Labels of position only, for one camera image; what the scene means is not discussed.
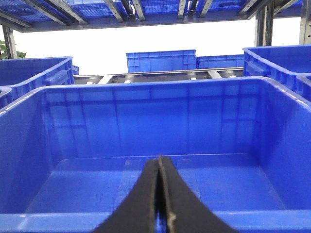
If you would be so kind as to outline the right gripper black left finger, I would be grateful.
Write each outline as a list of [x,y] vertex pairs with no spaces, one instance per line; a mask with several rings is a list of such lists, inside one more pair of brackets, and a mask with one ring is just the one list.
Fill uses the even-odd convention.
[[158,161],[150,159],[132,190],[95,233],[154,233]]

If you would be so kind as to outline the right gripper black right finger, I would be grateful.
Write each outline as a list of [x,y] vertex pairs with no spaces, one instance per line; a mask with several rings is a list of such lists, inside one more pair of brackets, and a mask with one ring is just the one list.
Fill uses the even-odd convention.
[[165,233],[236,233],[189,188],[170,157],[158,156],[157,204]]

